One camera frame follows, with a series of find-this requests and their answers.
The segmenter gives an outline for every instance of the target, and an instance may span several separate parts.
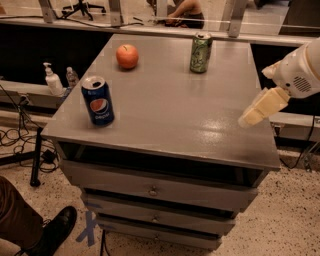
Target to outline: green can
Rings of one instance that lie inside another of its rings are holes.
[[[204,73],[208,70],[213,38],[210,33],[197,33],[192,39],[190,70]]]

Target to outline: cabinet top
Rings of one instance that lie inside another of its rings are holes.
[[[122,44],[139,51],[124,71],[115,57]],[[191,39],[115,34],[59,108],[42,136],[97,147],[258,169],[279,169],[270,123],[241,128],[237,120],[261,90],[250,44],[213,41],[209,68],[189,70]],[[102,76],[115,120],[91,124],[81,82]]]

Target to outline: pepsi can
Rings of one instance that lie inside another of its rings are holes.
[[[109,86],[100,76],[87,77],[81,87],[91,122],[108,125],[114,120]]]

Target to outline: white bottle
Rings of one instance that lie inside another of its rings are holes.
[[[51,64],[50,63],[43,63],[43,65],[46,67],[45,71],[46,71],[46,82],[49,86],[49,89],[52,93],[52,95],[55,96],[60,96],[63,94],[63,86],[62,83],[60,81],[60,78],[57,74],[53,73],[53,71],[51,70],[51,68],[49,67]]]
[[[69,87],[74,88],[78,82],[79,82],[79,77],[76,71],[72,69],[72,67],[67,67],[67,80]]]

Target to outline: apple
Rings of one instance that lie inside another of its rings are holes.
[[[131,44],[123,44],[116,51],[117,61],[120,67],[132,69],[138,64],[139,53]]]

